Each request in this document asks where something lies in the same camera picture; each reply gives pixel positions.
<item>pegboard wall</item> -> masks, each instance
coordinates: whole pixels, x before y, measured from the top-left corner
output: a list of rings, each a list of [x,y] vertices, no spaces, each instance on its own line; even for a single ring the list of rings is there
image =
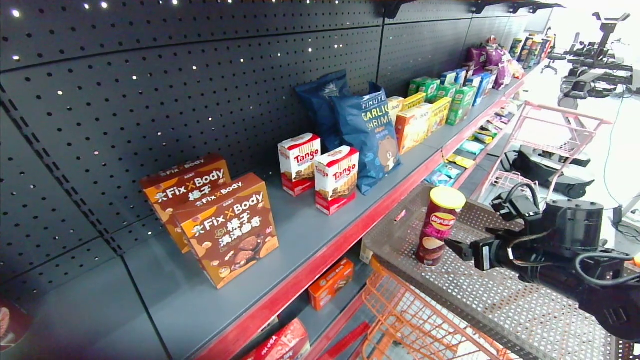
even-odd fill
[[[416,1],[383,20],[368,0],[2,0],[0,284],[163,231],[143,176],[208,152],[232,176],[275,166],[278,142],[313,130],[298,84],[347,69],[356,94],[377,80],[403,95],[526,23],[470,4]]]

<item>yellow snack box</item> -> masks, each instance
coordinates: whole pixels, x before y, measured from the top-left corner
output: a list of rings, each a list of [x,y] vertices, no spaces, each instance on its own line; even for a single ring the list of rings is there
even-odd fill
[[[449,114],[449,108],[451,107],[451,98],[443,97],[442,99],[434,102],[431,105],[431,119],[429,123],[433,126],[431,128],[431,132],[440,129],[444,126],[445,121],[447,120],[447,116]]]
[[[421,143],[429,131],[429,108],[422,106],[401,111],[396,117],[398,151],[404,154]]]
[[[424,102],[416,106],[416,108],[420,108],[420,110],[422,111],[422,116],[425,117],[425,122],[427,123],[427,133],[426,135],[424,135],[424,138],[427,138],[429,135],[431,135],[431,129],[433,128],[433,124],[431,123],[433,121],[433,118],[431,117],[433,105],[428,102]]]
[[[396,125],[396,116],[402,109],[402,105],[404,104],[404,97],[393,96],[387,99],[389,103],[389,117],[391,121]]]
[[[402,109],[400,111],[406,111],[409,110],[410,108],[414,108],[420,104],[422,104],[424,102],[424,99],[426,98],[427,94],[425,94],[424,92],[419,92],[415,95],[411,95],[409,97],[407,97],[404,100],[404,103],[402,105]]]

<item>chip canister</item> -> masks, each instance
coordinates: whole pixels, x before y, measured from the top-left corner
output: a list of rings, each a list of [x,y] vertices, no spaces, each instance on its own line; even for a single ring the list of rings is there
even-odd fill
[[[467,198],[457,189],[446,186],[433,188],[429,196],[416,258],[424,265],[437,266],[445,250],[442,240],[451,234],[456,217],[467,203]]]

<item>office chair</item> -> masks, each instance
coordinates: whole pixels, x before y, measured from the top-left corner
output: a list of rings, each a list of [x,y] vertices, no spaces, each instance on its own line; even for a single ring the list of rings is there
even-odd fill
[[[579,41],[579,39],[580,39],[580,33],[576,33],[575,36],[573,37],[573,43],[571,44],[571,48],[568,51],[564,50],[562,52],[556,52],[557,50],[560,50],[560,49],[556,48],[557,39],[555,39],[554,45],[551,47],[549,51],[549,55],[547,56],[547,60],[549,60],[549,62],[542,68],[541,72],[544,73],[545,70],[551,69],[556,73],[556,75],[558,75],[558,69],[556,69],[553,66],[553,64],[555,64],[557,60],[566,60],[565,55],[571,54],[575,50],[576,43]]]

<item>metal shelf bracket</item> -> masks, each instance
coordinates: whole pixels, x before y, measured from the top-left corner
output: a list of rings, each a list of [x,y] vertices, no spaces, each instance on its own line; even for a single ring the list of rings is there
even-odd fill
[[[471,12],[475,15],[480,15],[487,6],[511,4],[510,12],[516,14],[523,8],[529,9],[529,13],[536,13],[538,10],[549,8],[564,8],[561,4],[542,3],[535,0],[522,0],[522,1],[510,1],[510,0],[476,0],[472,2]]]
[[[395,19],[398,16],[400,7],[406,3],[412,3],[416,0],[394,0],[381,2],[381,13],[385,19]]]

